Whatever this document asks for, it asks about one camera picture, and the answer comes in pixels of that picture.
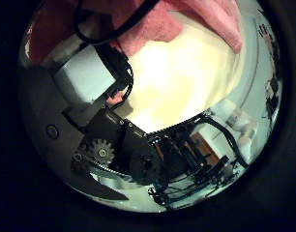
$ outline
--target pink cloth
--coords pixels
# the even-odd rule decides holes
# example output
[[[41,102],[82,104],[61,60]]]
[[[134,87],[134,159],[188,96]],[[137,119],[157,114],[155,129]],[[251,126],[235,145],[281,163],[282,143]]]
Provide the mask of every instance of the pink cloth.
[[[111,14],[114,27],[119,27],[143,0],[85,0],[84,7]],[[119,42],[128,56],[136,54],[148,41],[170,42],[182,31],[182,25],[168,11],[195,11],[239,53],[243,39],[239,30],[239,10],[235,0],[162,0],[138,25],[123,35]]]

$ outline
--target pink fabric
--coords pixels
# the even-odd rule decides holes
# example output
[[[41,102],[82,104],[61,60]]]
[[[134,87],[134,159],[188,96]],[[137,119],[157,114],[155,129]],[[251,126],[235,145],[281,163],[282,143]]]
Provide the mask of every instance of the pink fabric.
[[[239,30],[238,8],[234,0],[183,0],[239,53],[243,39]]]
[[[143,0],[85,0],[83,7],[111,14],[114,27],[117,28],[142,2]],[[235,53],[240,52],[243,40],[235,0],[162,0],[138,25],[119,39],[128,56],[136,54],[148,41],[170,42],[179,35],[182,25],[168,11],[195,11],[224,38]]]
[[[65,1],[46,0],[36,13],[31,27],[29,58],[41,64],[49,52],[73,31],[74,7]]]

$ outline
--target black gear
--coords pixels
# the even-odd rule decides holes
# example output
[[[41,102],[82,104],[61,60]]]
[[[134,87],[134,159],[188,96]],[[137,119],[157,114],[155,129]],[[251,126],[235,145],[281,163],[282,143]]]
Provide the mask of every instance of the black gear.
[[[111,143],[108,143],[105,139],[92,140],[87,152],[93,161],[105,166],[108,166],[114,158]]]

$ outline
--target white surface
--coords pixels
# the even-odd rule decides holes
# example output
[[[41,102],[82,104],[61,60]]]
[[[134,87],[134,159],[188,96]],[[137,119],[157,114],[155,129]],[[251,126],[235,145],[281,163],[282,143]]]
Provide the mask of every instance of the white surface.
[[[183,122],[220,101],[243,71],[245,48],[235,55],[217,34],[173,14],[183,32],[170,43],[149,42],[131,58],[133,91],[116,110],[146,132]]]

